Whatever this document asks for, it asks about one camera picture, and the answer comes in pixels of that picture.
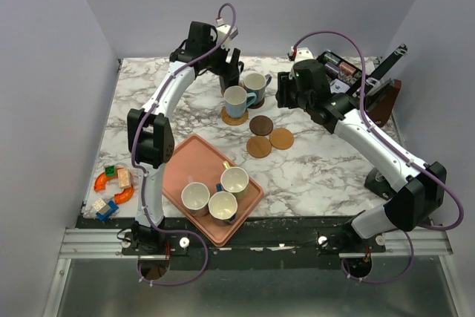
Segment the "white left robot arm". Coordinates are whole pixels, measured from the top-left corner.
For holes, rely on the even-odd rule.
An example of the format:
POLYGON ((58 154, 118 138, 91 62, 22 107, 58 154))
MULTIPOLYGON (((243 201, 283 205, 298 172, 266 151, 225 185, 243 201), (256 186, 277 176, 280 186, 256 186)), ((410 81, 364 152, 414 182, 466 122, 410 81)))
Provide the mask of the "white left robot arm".
POLYGON ((219 77, 222 91, 238 84, 243 64, 240 50, 231 49, 237 34, 237 27, 222 19, 215 26, 192 22, 188 38, 170 54, 166 77, 157 90, 140 109, 128 112, 128 148, 142 180, 135 224, 142 232, 139 245, 149 254, 158 253, 165 243, 160 224, 163 176, 175 147, 172 114, 186 89, 207 71, 219 77))

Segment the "blue white toy block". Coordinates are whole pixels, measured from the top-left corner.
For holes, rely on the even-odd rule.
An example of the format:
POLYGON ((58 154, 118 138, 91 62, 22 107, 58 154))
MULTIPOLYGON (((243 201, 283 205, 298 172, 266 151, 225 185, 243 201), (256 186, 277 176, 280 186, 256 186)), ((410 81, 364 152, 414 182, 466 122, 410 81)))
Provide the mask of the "blue white toy block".
POLYGON ((105 221, 109 219, 109 217, 112 216, 112 214, 114 214, 119 209, 118 205, 114 202, 113 199, 98 199, 93 202, 92 207, 96 211, 96 217, 100 221, 105 221))

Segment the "cream cup blue handle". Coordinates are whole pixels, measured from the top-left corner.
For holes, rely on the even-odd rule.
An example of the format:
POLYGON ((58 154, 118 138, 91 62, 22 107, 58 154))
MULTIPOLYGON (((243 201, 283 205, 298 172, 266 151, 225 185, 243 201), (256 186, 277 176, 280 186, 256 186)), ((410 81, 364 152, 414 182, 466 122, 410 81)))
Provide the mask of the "cream cup blue handle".
POLYGON ((257 99, 255 93, 248 93, 245 88, 235 85, 225 90, 225 109, 226 113, 233 119, 241 118, 246 109, 253 105, 257 99))

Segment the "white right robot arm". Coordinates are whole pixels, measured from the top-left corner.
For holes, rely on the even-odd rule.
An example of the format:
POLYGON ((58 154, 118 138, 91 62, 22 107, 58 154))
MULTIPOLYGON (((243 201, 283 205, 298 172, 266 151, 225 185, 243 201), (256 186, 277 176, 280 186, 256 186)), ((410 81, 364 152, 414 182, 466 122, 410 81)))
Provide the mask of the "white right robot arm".
POLYGON ((396 152, 401 146, 363 119, 354 98, 331 92, 319 61, 305 59, 289 72, 278 73, 275 98, 278 107, 302 109, 313 122, 349 143, 385 180, 388 201, 345 223, 332 240, 336 246, 356 252, 374 235, 392 229, 409 232, 442 205, 445 167, 438 162, 427 166, 412 154, 400 158, 396 152))

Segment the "dark walnut wood coaster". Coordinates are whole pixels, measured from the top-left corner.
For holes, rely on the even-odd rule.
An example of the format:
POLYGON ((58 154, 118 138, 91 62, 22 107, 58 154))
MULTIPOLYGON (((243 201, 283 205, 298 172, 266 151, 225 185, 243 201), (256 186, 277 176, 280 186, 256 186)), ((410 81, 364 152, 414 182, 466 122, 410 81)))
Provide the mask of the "dark walnut wood coaster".
POLYGON ((265 98, 263 98, 260 102, 258 103, 255 103, 253 105, 250 105, 249 108, 250 109, 257 109, 257 108, 260 108, 263 106, 263 104, 265 103, 265 98))

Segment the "peach toy block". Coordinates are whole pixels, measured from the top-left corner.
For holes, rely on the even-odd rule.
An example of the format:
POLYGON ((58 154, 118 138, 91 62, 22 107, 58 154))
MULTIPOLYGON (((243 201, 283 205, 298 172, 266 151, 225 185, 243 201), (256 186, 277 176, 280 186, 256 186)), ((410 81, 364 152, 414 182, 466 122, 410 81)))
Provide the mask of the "peach toy block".
POLYGON ((117 169, 117 179, 121 189, 129 189, 134 185, 133 177, 126 167, 117 169))

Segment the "light wood coaster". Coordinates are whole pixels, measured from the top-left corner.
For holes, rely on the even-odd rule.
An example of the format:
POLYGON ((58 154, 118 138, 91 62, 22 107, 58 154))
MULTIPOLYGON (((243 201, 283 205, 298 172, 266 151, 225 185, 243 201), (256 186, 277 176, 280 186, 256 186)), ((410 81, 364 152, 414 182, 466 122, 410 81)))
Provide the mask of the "light wood coaster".
POLYGON ((267 137, 255 136, 248 140, 246 150, 254 158, 264 158, 272 151, 272 144, 267 137))
POLYGON ((269 141, 274 148, 287 150, 294 143, 294 136, 286 128, 276 128, 269 135, 269 141))

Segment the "aluminium mounting rail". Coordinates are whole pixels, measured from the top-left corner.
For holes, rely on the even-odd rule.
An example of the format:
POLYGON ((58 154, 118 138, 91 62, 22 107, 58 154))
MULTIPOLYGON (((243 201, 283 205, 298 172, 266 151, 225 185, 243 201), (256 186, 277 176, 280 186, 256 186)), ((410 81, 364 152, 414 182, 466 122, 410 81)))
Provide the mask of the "aluminium mounting rail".
MULTIPOLYGON (((159 253, 141 252, 137 248, 126 253, 117 239, 117 229, 67 229, 63 235, 59 257, 64 259, 133 258, 164 259, 159 253)), ((446 232, 416 228, 406 237, 403 232, 384 233, 374 243, 373 257, 403 257, 410 254, 413 245, 415 256, 452 255, 453 249, 446 232)))

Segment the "green toy block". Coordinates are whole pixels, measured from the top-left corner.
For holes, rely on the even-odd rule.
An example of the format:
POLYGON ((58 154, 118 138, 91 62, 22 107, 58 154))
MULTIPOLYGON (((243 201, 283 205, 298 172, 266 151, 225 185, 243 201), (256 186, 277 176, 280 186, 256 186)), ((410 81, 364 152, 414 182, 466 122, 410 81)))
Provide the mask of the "green toy block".
POLYGON ((117 168, 115 165, 111 165, 111 166, 106 166, 104 168, 104 174, 106 177, 109 177, 109 178, 115 178, 116 175, 117 175, 117 168))

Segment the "cream cup dark brown body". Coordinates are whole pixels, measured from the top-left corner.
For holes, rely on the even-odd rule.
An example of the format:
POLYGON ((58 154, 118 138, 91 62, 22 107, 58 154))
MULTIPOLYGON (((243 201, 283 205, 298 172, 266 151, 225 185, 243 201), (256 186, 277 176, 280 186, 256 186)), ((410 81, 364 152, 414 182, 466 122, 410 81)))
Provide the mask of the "cream cup dark brown body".
POLYGON ((232 81, 228 79, 227 77, 220 76, 219 83, 220 83, 220 93, 223 96, 226 89, 232 84, 232 81))

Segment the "cream cup navy handle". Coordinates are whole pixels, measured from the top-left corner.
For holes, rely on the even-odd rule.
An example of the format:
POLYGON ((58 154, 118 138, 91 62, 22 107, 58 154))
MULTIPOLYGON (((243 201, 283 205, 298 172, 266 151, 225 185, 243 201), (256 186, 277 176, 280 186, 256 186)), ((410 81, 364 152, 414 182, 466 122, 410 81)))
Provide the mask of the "cream cup navy handle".
POLYGON ((216 189, 209 199, 209 214, 218 225, 233 224, 238 211, 237 199, 233 194, 226 192, 220 183, 216 185, 216 189))

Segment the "orange curved toy piece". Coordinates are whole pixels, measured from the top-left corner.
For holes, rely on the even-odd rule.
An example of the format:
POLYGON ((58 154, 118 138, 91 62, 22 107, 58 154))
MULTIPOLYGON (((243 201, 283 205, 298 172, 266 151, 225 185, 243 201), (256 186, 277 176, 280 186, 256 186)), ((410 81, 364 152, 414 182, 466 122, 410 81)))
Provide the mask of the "orange curved toy piece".
POLYGON ((103 171, 101 174, 99 174, 96 177, 94 181, 94 191, 95 192, 105 191, 109 180, 110 180, 110 177, 108 177, 106 173, 103 171))

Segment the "cream cup olive body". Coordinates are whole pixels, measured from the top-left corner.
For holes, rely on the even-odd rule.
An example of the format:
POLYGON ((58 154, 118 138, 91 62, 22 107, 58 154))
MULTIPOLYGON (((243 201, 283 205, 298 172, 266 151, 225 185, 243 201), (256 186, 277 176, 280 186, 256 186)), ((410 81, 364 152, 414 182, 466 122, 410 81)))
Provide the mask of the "cream cup olive body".
POLYGON ((224 171, 220 176, 222 188, 237 200, 244 199, 248 191, 249 175, 241 167, 231 166, 228 161, 223 161, 223 167, 224 171))

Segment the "cream cup with teal handle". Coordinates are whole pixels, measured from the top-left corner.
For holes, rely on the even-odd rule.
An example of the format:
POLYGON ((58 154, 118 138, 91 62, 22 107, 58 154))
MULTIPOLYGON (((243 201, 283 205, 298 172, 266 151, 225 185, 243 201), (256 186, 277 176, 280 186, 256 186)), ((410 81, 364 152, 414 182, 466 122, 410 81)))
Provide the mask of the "cream cup with teal handle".
POLYGON ((267 86, 272 81, 270 74, 263 75, 260 73, 248 73, 243 78, 243 86, 248 93, 254 93, 256 95, 255 102, 252 107, 256 107, 264 101, 265 91, 267 86))

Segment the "brown leather pouch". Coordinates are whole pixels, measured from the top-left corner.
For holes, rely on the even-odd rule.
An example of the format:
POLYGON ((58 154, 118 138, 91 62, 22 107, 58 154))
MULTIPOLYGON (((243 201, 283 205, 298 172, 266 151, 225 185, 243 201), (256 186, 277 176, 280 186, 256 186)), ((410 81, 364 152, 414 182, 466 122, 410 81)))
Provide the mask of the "brown leather pouch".
POLYGON ((379 128, 386 125, 390 119, 401 88, 402 82, 400 80, 390 79, 368 99, 367 114, 379 128))

